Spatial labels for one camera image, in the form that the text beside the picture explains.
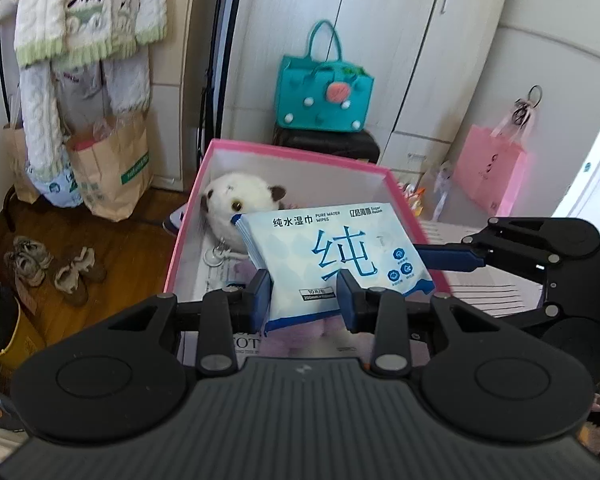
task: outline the plush toy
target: plush toy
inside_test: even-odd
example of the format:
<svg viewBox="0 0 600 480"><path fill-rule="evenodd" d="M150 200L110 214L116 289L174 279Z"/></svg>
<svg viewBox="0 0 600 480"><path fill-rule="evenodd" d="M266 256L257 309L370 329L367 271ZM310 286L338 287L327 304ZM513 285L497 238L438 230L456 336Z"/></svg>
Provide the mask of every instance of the plush toy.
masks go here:
<svg viewBox="0 0 600 480"><path fill-rule="evenodd" d="M270 186L259 176L227 173L206 186L201 205L218 240L234 251L246 253L247 247L238 230L231 224L231 218L238 213L282 209L280 200L285 195L285 188Z"/></svg>

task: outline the teal bag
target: teal bag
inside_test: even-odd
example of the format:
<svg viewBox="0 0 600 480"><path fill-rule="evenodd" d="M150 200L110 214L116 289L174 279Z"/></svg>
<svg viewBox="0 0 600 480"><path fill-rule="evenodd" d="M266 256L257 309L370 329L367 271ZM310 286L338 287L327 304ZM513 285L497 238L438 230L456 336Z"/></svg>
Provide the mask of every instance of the teal bag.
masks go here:
<svg viewBox="0 0 600 480"><path fill-rule="evenodd" d="M322 25L333 32L336 61L311 58ZM342 60L340 38L329 20L318 22L304 57L284 56L276 88L276 123L283 128L358 132L365 125L374 79L361 66Z"/></svg>

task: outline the wooden floor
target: wooden floor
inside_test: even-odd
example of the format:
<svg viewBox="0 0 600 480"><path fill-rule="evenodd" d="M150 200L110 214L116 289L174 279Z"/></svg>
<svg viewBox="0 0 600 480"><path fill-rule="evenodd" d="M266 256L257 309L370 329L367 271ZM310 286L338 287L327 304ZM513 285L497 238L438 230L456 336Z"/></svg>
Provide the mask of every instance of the wooden floor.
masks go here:
<svg viewBox="0 0 600 480"><path fill-rule="evenodd" d="M161 227L168 214L186 202L186 195L150 189L132 217L113 223L97 218L85 206L60 209L39 199L29 205L13 199L10 210L16 232L0 217L0 265L15 235L44 243L55 256L68 245L88 246L107 269L104 283L88 283L89 301L76 308L66 304L47 277L29 291L38 303L32 320L47 344L53 344L162 291L175 238ZM0 372L0 389L8 389L8 374Z"/></svg>

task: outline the black stool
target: black stool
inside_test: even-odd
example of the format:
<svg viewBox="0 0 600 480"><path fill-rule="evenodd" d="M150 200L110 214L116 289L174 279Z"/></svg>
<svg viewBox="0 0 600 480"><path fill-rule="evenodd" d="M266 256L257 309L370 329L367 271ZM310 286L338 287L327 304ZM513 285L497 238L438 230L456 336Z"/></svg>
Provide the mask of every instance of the black stool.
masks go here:
<svg viewBox="0 0 600 480"><path fill-rule="evenodd" d="M355 133L320 132L317 130L290 130L276 125L273 144L308 152L356 158L374 164L380 158L380 148L366 130Z"/></svg>

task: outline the pink bag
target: pink bag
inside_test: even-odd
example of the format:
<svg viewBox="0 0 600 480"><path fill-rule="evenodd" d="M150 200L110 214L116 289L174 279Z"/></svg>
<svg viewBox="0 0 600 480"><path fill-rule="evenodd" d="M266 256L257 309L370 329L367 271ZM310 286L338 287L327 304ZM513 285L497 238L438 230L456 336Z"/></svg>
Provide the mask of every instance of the pink bag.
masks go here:
<svg viewBox="0 0 600 480"><path fill-rule="evenodd" d="M511 213L528 166L523 145L533 122L534 105L520 100L493 130L469 130L453 180L491 216Z"/></svg>

